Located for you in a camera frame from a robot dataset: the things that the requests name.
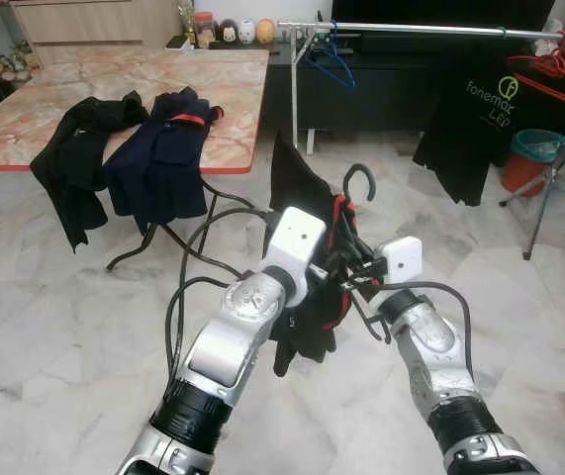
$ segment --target television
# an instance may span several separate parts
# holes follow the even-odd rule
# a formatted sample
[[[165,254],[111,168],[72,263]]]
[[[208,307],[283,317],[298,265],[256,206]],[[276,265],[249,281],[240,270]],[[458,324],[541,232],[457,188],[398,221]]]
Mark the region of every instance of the television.
[[[349,23],[446,25],[541,31],[554,0],[332,0]]]

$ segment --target table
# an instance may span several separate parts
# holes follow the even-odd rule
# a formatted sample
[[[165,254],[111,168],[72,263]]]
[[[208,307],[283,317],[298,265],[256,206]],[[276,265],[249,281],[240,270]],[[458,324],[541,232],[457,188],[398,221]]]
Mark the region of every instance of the table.
[[[143,47],[66,47],[37,77],[0,103],[0,171],[30,171],[29,163],[45,147],[63,114],[88,96],[121,99],[137,90],[150,110],[154,97],[179,91],[185,86],[220,105],[225,116],[211,128],[201,154],[203,174],[248,173],[255,139],[268,61],[266,50],[170,51]],[[104,161],[137,128],[113,134],[104,151]],[[222,193],[207,183],[213,193],[211,218],[218,197],[248,202]],[[180,237],[168,225],[151,225],[141,246],[115,258],[142,252],[161,226],[179,245]],[[199,244],[200,254],[204,240]]]

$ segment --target marble floor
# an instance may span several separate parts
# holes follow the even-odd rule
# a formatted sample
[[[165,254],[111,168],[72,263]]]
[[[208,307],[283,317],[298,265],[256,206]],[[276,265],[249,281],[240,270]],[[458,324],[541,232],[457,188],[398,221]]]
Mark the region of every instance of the marble floor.
[[[319,134],[310,163],[335,189],[355,161],[374,170],[375,201],[363,201],[361,178],[352,183],[362,236],[372,244],[423,239],[424,277],[455,286],[472,306],[476,379],[498,423],[542,473],[565,475],[565,173],[525,262],[537,200],[499,208],[506,193],[492,170],[482,206],[455,205],[432,173],[412,165],[415,146],[387,133]],[[262,133],[252,173],[211,181],[266,205],[271,149]],[[158,232],[148,252],[107,274],[105,264],[140,236],[101,197],[111,219],[74,255],[36,180],[0,173],[0,473],[114,473],[163,390],[162,320],[179,248]],[[199,221],[174,226],[187,235]],[[257,219],[235,217],[218,224],[207,249],[246,269],[261,238]],[[190,274],[202,273],[222,275],[193,262]],[[460,326],[454,302],[428,294]],[[219,298],[192,288],[188,342]],[[443,473],[396,348],[372,339],[354,313],[337,341],[325,363],[295,360],[284,379],[273,375],[274,347],[265,345],[214,473]]]

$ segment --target red hanger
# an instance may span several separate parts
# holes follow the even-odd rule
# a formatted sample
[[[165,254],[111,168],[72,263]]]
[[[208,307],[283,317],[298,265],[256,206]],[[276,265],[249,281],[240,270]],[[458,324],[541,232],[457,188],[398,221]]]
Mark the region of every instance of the red hanger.
[[[545,54],[543,56],[511,56],[508,58],[509,62],[527,61],[534,64],[536,69],[550,77],[565,78],[565,58],[561,55],[561,50],[565,48],[565,32],[559,33],[563,36],[562,46],[558,47],[551,54]],[[541,84],[518,72],[514,72],[514,76],[520,82],[565,102],[565,92]]]

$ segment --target trash bin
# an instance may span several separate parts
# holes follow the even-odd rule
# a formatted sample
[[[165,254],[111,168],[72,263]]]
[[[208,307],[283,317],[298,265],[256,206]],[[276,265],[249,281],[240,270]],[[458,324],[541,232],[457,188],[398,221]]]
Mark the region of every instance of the trash bin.
[[[511,156],[504,170],[502,186],[511,192],[518,190],[543,173],[564,144],[565,137],[554,132],[540,129],[518,132],[513,137]],[[522,196],[534,196],[543,190],[543,186],[543,183],[536,184],[522,193]]]

